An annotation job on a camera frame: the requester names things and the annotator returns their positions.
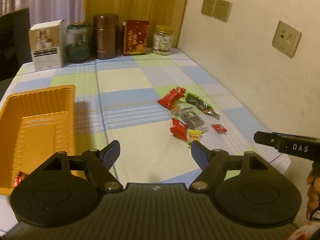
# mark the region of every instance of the brown thermos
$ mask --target brown thermos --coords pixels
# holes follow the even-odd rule
[[[116,36],[119,17],[115,13],[97,14],[93,17],[93,44],[97,59],[116,56]]]

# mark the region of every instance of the glass jar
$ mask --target glass jar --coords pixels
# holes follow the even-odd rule
[[[90,57],[90,24],[74,22],[67,27],[66,54],[70,62],[84,62]]]
[[[171,26],[156,25],[153,34],[152,52],[158,55],[169,55],[173,43],[173,32]]]

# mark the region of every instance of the yellow curtain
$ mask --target yellow curtain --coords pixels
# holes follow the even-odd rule
[[[175,30],[173,46],[177,44],[186,0],[85,0],[86,21],[100,13],[116,13],[119,23],[127,20],[150,21],[148,46],[152,44],[155,25],[169,25]]]

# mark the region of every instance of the candy wrapper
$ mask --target candy wrapper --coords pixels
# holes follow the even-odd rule
[[[173,127],[170,128],[170,131],[181,140],[187,140],[187,130],[188,126],[183,122],[180,122],[178,119],[171,118]]]
[[[176,87],[175,89],[172,89],[168,94],[166,94],[163,98],[161,98],[157,102],[161,104],[161,106],[164,106],[169,110],[172,110],[174,107],[174,104],[180,98],[183,98],[185,93],[186,93],[185,88]]]
[[[202,111],[205,114],[213,115],[216,117],[220,116],[213,110],[212,106],[207,104],[205,101],[203,101],[200,97],[196,96],[195,94],[187,93],[186,102],[196,106],[200,111]]]
[[[180,109],[179,115],[186,122],[190,130],[199,130],[202,133],[209,131],[204,121],[193,111],[192,106]]]
[[[19,171],[17,175],[14,177],[13,187],[17,187],[27,176],[28,174]]]
[[[188,140],[188,148],[191,148],[191,144],[193,141],[200,141],[200,135],[202,134],[201,131],[196,130],[189,130],[189,140]]]
[[[291,233],[284,240],[309,240],[311,239],[319,239],[318,232],[320,230],[319,221],[310,221],[302,228],[298,228],[295,232]]]
[[[227,129],[224,128],[221,124],[217,123],[217,124],[212,124],[211,125],[213,129],[216,130],[217,133],[225,133],[227,132]]]

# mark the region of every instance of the electrical socket panel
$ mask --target electrical socket panel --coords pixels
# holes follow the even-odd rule
[[[224,22],[228,21],[229,14],[231,11],[232,3],[224,0],[217,0],[216,6],[213,11],[213,17],[222,20]]]
[[[272,46],[292,58],[299,45],[301,35],[301,31],[279,21]]]
[[[215,3],[216,3],[216,0],[203,0],[201,13],[203,15],[212,17]]]

